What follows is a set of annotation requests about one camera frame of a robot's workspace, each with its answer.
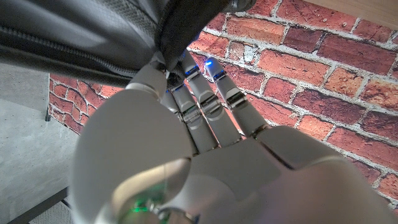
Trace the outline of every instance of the black fabric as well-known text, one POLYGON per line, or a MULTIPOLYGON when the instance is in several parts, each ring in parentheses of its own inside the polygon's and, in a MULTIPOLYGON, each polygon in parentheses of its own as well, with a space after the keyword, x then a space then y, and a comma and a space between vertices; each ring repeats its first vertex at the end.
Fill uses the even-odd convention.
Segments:
POLYGON ((168 83, 172 88, 184 79, 177 66, 183 51, 227 5, 228 0, 4 0, 0 61, 123 86, 160 50, 175 76, 168 83))
POLYGON ((155 35, 155 45, 172 70, 197 34, 227 5, 228 0, 171 0, 164 9, 155 35))

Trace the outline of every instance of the robot finger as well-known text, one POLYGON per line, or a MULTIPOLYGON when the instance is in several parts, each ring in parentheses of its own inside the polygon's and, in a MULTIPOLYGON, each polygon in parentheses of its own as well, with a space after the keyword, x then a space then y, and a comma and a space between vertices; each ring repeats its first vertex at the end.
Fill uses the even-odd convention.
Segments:
MULTIPOLYGON (((163 98, 161 99, 160 103, 162 105, 164 105, 167 109, 169 109, 172 113, 174 113, 179 118, 179 120, 181 122, 183 122, 181 111, 178 108, 177 103, 175 102, 174 96, 173 96, 171 91, 168 91, 168 90, 166 91, 166 93, 163 96, 163 98)), ((199 154, 198 148, 197 148, 197 146, 196 146, 196 144, 195 144, 195 142, 194 142, 194 140, 192 138, 191 133, 189 132, 187 124, 185 124, 184 122, 183 122, 183 124, 185 126, 185 130, 187 132, 187 135, 188 135, 188 137, 190 139, 191 148, 192 148, 192 154, 193 155, 199 154)))
POLYGON ((172 94, 199 153, 218 147, 214 134, 188 88, 185 85, 180 85, 172 90, 172 94))
POLYGON ((205 68, 246 137, 255 136, 259 131, 269 127, 215 58, 209 58, 205 68))
POLYGON ((229 146, 241 140, 241 135, 226 113, 220 99, 214 94, 197 63, 187 50, 185 51, 185 58, 182 60, 182 67, 192 92, 197 98, 197 102, 220 146, 229 146))

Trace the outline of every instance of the gray floor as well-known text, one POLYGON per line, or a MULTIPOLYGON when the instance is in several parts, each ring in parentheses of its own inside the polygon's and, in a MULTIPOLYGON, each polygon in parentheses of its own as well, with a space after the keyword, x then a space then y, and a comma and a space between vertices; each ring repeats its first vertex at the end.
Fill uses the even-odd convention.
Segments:
POLYGON ((45 122, 48 73, 0 64, 0 223, 67 186, 77 135, 45 122))

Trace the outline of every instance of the red brick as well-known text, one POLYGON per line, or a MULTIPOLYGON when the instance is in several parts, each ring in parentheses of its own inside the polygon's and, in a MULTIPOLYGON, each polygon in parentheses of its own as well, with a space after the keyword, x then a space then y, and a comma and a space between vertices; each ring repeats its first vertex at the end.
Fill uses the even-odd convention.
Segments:
POLYGON ((50 78, 52 78, 56 82, 63 83, 64 85, 72 87, 74 89, 77 88, 77 80, 74 78, 63 77, 56 74, 50 74, 50 78))
POLYGON ((99 108, 105 102, 105 99, 102 96, 97 95, 92 88, 87 89, 85 96, 87 102, 96 108, 99 108))
POLYGON ((365 108, 361 106, 323 95, 315 90, 304 90, 298 93, 293 104, 347 124, 357 122, 365 112, 365 108))
POLYGON ((278 0, 257 0, 255 5, 247 10, 249 14, 259 14, 262 16, 271 16, 272 8, 278 3, 278 0))
POLYGON ((94 106, 91 106, 91 105, 87 106, 87 114, 88 114, 88 116, 92 116, 95 111, 96 111, 96 109, 95 109, 94 106))
POLYGON ((323 140, 333 125, 310 115, 305 115, 297 129, 317 140, 323 140))
POLYGON ((328 142, 346 151, 370 159, 391 169, 398 170, 398 150, 383 142, 356 134, 353 131, 336 128, 328 142))
POLYGON ((398 111, 398 85, 382 80, 370 80, 361 98, 372 104, 398 111))
POLYGON ((387 74, 396 53, 328 34, 318 55, 381 75, 387 74))
POLYGON ((203 55, 198 55, 193 52, 191 52, 191 55, 193 59, 196 61, 198 64, 198 67, 200 68, 201 72, 205 72, 205 62, 206 62, 206 57, 203 55))
POLYGON ((219 13, 212 21, 210 21, 207 24, 207 28, 223 31, 224 22, 225 22, 225 14, 219 13))
POLYGON ((380 192, 394 199, 398 199, 398 177, 395 174, 388 174, 380 181, 377 188, 380 192))
POLYGON ((77 88, 79 90, 79 93, 84 96, 86 94, 86 92, 87 92, 88 85, 86 83, 82 82, 82 81, 78 81, 78 87, 77 88))
POLYGON ((74 130, 76 133, 80 134, 83 130, 83 125, 77 123, 69 114, 65 115, 65 124, 68 128, 74 130))
POLYGON ((322 32, 291 27, 285 37, 284 45, 302 52, 313 52, 322 32))
POLYGON ((74 102, 76 107, 83 113, 87 113, 87 104, 85 99, 75 90, 68 91, 68 100, 74 102))
POLYGON ((278 8, 277 15, 298 24, 345 32, 351 31, 356 20, 356 17, 301 0, 284 0, 278 8))
POLYGON ((388 38, 390 38, 391 32, 392 30, 388 27, 366 20, 360 21, 354 30, 355 35, 382 43, 387 42, 388 38))
POLYGON ((89 117, 88 117, 87 115, 82 114, 82 115, 81 115, 80 123, 83 124, 83 125, 86 124, 86 122, 88 121, 88 118, 89 118, 89 117))
POLYGON ((106 98, 113 96, 115 93, 124 90, 123 88, 103 85, 100 95, 106 98))
POLYGON ((56 109, 54 109, 53 112, 51 113, 51 116, 61 123, 63 122, 63 115, 64 113, 59 112, 56 109))
POLYGON ((206 32, 201 32, 198 40, 189 45, 191 49, 201 50, 220 57, 225 56, 227 46, 227 38, 217 37, 206 32))
POLYGON ((329 69, 329 66, 322 63, 311 62, 271 50, 261 52, 258 67, 318 86, 323 82, 323 76, 329 69))
POLYGON ((231 118, 232 123, 234 123, 235 128, 240 130, 241 128, 238 125, 238 122, 236 122, 234 116, 232 115, 231 111, 228 108, 225 108, 226 113, 228 114, 228 116, 231 118))
POLYGON ((363 78, 342 68, 336 68, 325 84, 325 88, 337 93, 354 97, 363 78))
POLYGON ((244 45, 237 42, 232 42, 229 45, 229 59, 240 61, 243 59, 244 45))
POLYGON ((295 85, 290 82, 283 81, 278 78, 270 78, 267 82, 266 89, 264 90, 264 95, 271 96, 287 103, 290 100, 290 96, 294 88, 295 85))
POLYGON ((373 182, 380 176, 380 171, 373 169, 372 167, 369 167, 368 165, 359 162, 357 160, 354 160, 350 157, 347 157, 347 159, 349 161, 351 161, 354 166, 356 166, 359 171, 362 173, 362 175, 365 177, 365 179, 367 180, 367 182, 372 185, 373 182))
POLYGON ((49 90, 54 91, 54 82, 52 80, 50 80, 50 83, 49 83, 49 90))
POLYGON ((53 104, 54 106, 56 106, 58 109, 60 109, 63 112, 67 112, 67 113, 72 112, 72 108, 73 108, 72 102, 60 99, 52 93, 49 93, 49 103, 53 104))
POLYGON ((297 122, 297 117, 287 108, 249 94, 247 95, 247 98, 265 119, 291 127, 297 122))
POLYGON ((63 85, 56 85, 54 87, 54 94, 58 97, 65 98, 65 95, 67 94, 67 89, 68 88, 63 85))
POLYGON ((246 90, 260 89, 263 79, 262 75, 237 65, 225 63, 223 66, 224 70, 228 73, 228 76, 231 77, 232 81, 234 81, 238 87, 244 88, 246 90))
POLYGON ((72 109, 72 117, 75 119, 75 121, 80 121, 80 111, 76 107, 73 107, 72 109))
POLYGON ((398 141, 398 116, 371 111, 361 126, 365 131, 398 141))
POLYGON ((261 19, 231 17, 226 23, 229 34, 280 44, 285 27, 261 19))

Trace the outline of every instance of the wooden surface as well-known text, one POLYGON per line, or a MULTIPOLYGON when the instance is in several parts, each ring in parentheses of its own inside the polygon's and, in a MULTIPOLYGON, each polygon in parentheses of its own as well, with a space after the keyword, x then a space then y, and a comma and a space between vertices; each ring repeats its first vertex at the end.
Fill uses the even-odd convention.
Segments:
POLYGON ((398 30, 398 0, 304 0, 398 30))

